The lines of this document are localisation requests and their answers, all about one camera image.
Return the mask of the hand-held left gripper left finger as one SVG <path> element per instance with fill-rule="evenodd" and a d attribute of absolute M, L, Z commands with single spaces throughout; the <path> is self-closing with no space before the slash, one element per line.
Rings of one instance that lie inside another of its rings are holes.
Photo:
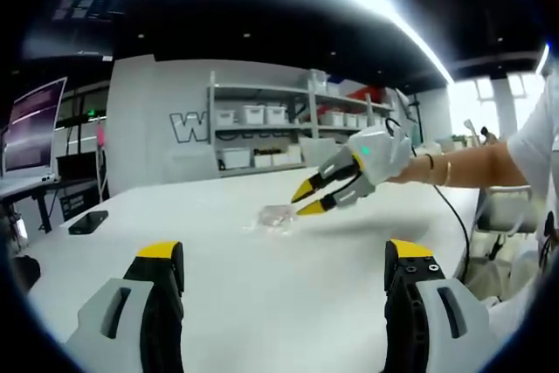
<path fill-rule="evenodd" d="M 182 372 L 183 244 L 142 248 L 79 310 L 65 350 L 85 372 Z"/>

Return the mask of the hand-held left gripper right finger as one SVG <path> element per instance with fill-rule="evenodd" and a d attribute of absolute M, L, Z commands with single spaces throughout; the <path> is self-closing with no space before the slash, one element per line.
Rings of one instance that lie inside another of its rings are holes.
<path fill-rule="evenodd" d="M 428 248 L 385 244 L 385 372 L 478 372 L 497 350 L 488 311 Z"/>

